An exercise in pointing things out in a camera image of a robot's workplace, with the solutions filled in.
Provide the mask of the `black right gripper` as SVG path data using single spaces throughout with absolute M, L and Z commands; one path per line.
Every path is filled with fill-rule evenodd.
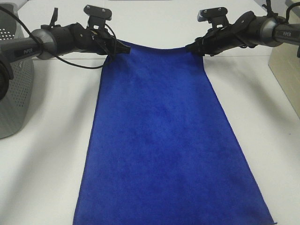
M 214 56 L 235 47 L 254 48 L 257 45 L 246 39 L 246 32 L 255 18 L 255 14 L 248 11 L 227 27 L 216 30 L 209 29 L 206 35 L 198 37 L 194 43 L 186 45 L 186 51 L 199 56 L 206 54 Z

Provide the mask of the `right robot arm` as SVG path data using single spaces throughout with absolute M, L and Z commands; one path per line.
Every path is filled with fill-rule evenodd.
M 186 46 L 188 52 L 215 56 L 223 51 L 254 48 L 258 45 L 277 47 L 283 43 L 300 45 L 300 25 L 280 23 L 281 17 L 255 16 L 248 11 L 233 24 L 210 30 Z

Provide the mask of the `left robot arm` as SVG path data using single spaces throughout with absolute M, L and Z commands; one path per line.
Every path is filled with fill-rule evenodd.
M 8 92 L 13 80 L 13 63 L 38 57 L 51 59 L 65 54 L 96 53 L 108 55 L 111 59 L 119 53 L 129 53 L 130 47 L 121 43 L 107 29 L 84 28 L 79 23 L 68 26 L 43 26 L 34 30 L 28 38 L 16 38 L 0 43 L 0 97 Z

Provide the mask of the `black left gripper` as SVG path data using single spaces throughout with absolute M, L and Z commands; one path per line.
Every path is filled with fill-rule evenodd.
M 99 55 L 130 54 L 131 47 L 116 41 L 108 29 L 88 29 L 74 23 L 70 25 L 70 32 L 79 52 Z

